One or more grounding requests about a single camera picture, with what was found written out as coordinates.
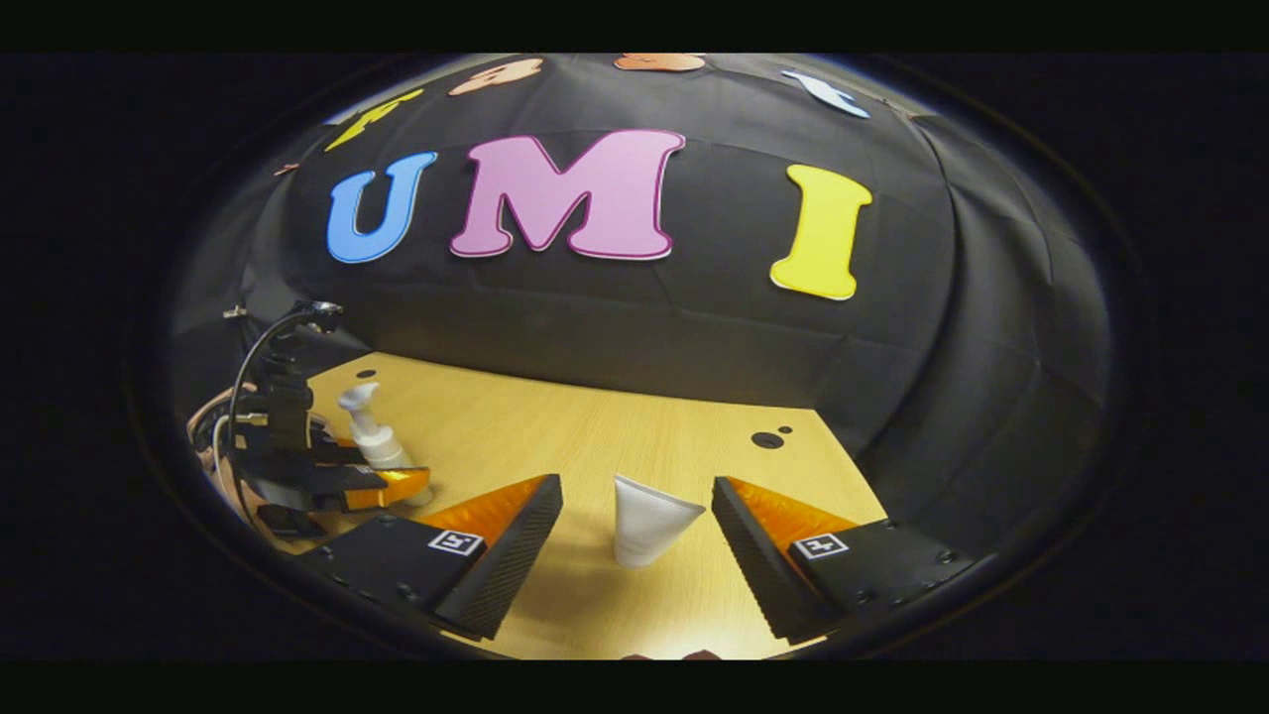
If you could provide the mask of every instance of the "pink letter m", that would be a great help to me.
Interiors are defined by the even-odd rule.
[[[661,232],[661,176],[670,153],[687,140],[654,129],[614,131],[561,172],[532,136],[499,138],[471,150],[478,166],[463,232],[449,249],[463,257],[497,255],[511,247],[503,230],[503,200],[511,207],[524,240],[546,250],[565,219],[589,198],[586,218],[569,247],[615,260],[654,260],[674,241]]]

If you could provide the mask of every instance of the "orange foam letter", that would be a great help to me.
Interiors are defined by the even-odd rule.
[[[536,75],[539,71],[542,71],[539,68],[541,66],[542,66],[542,60],[539,58],[519,60],[515,62],[510,62],[508,65],[500,65],[491,70],[485,70],[477,75],[472,75],[470,80],[450,89],[449,95],[458,96],[459,94],[476,91],[477,89],[482,89],[492,84],[506,84],[509,81],[515,81],[518,79],[524,79],[527,76]]]
[[[690,72],[706,66],[697,53],[689,52],[626,52],[613,62],[619,70],[660,70],[662,72]]]

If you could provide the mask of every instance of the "pump bottle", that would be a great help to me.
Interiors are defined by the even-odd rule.
[[[354,387],[339,397],[339,407],[345,410],[353,422],[349,431],[353,432],[353,443],[362,450],[362,457],[376,471],[410,469],[415,464],[406,455],[405,448],[392,434],[392,427],[379,425],[371,412],[371,397],[378,389],[379,383],[367,383]],[[405,502],[411,506],[424,506],[431,501],[431,487],[425,487],[421,492]]]

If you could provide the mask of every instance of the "letter u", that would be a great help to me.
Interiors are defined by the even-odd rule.
[[[387,167],[392,178],[388,204],[379,227],[371,232],[358,232],[357,211],[362,190],[374,180],[374,171],[362,171],[339,181],[330,191],[330,222],[326,224],[326,249],[331,256],[341,263],[368,263],[396,247],[414,217],[419,178],[435,160],[435,151],[424,151],[398,159]]]

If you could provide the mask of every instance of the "table surface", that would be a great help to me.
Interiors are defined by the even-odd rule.
[[[374,370],[371,378],[358,373]],[[859,469],[813,410],[725,405],[561,386],[373,353],[310,380],[313,413],[348,439],[345,389],[371,402],[406,453],[431,468],[435,500],[393,505],[421,519],[541,474],[560,474],[563,510],[499,634],[475,647],[516,658],[679,659],[708,649],[756,659],[794,649],[772,637],[707,511],[650,568],[613,558],[613,474],[709,507],[714,477],[735,477],[857,524],[886,519]],[[780,427],[792,432],[779,434]],[[751,441],[778,434],[779,449]],[[260,501],[247,495],[253,507]],[[316,515],[332,538],[369,515]],[[282,542],[303,553],[321,542]],[[459,642],[473,644],[462,638]]]

